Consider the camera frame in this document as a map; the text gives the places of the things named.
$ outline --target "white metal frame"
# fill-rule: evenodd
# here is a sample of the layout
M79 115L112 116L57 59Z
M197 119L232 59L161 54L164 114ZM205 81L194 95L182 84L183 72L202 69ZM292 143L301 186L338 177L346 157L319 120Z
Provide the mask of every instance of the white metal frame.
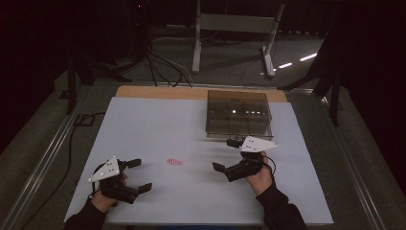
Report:
M233 31L250 33L268 33L269 39L266 46L262 46L262 55L268 77L275 76L274 67L270 56L272 43L278 31L284 4L280 4L275 17L239 16L228 14L209 14L200 12L200 0L197 0L196 11L196 37L193 53L192 71L197 74L200 69L200 30Z

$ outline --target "metal stand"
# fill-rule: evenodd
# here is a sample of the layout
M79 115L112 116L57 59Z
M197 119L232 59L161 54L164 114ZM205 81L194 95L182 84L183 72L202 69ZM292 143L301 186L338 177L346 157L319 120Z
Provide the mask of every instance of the metal stand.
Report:
M227 14L209 14L200 12L200 0L197 0L196 11L196 37L193 53L192 71L197 74L200 68L200 30L233 31L269 34L268 43L262 47L262 55L265 62L268 77L275 77L274 68L270 56L272 43L278 31L284 4L280 4L275 17L238 16Z
M114 71L108 69L101 63L93 60L83 52L79 51L66 38L66 54L68 59L68 110L70 114L77 103L76 73L83 84L93 84L95 77L90 70L90 66L104 72L108 77L122 82L131 82L132 80L123 78Z

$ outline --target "person's left hand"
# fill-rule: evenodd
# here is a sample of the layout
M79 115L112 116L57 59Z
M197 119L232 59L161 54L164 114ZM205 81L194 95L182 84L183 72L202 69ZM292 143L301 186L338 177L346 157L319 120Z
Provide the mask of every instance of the person's left hand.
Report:
M128 176L123 173L123 183L126 185L125 180L128 178ZM107 213L108 209L110 209L111 206L116 204L119 200L114 199L114 198L109 198L107 196L102 195L102 191L97 191L95 194L93 194L92 199L90 202L99 209L103 213Z

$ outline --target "table leg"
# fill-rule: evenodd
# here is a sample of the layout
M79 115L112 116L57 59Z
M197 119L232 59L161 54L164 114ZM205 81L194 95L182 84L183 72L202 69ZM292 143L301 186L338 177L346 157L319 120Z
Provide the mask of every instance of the table leg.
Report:
M199 73L200 68L200 0L197 0L197 10L196 10L196 37L194 42L194 53L193 53L193 64L192 72L195 74Z
M275 36L278 32L279 22L281 21L283 8L284 8L284 4L280 4L278 7L277 15L275 16L275 22L272 25L273 26L272 31L269 34L268 44L266 46L262 46L262 54L263 54L263 60L265 62L266 75L269 78L275 77L274 66L272 65L272 59L271 59L271 47L272 47L272 43L274 42Z
M75 58L71 50L67 50L68 55L68 111L66 114L71 114L77 103L76 92L76 70L75 70Z

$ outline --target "white triangular marker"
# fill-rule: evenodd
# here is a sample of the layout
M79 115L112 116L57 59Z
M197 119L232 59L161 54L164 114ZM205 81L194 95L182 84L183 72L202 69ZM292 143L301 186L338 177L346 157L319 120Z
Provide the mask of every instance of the white triangular marker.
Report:
M89 183L93 183L98 180L102 180L120 173L119 162L117 161L116 156L113 156L108 160L101 168L95 172L92 177L88 179Z
M241 151L258 152L277 147L278 144L272 141L265 141L260 138L247 136L241 146Z

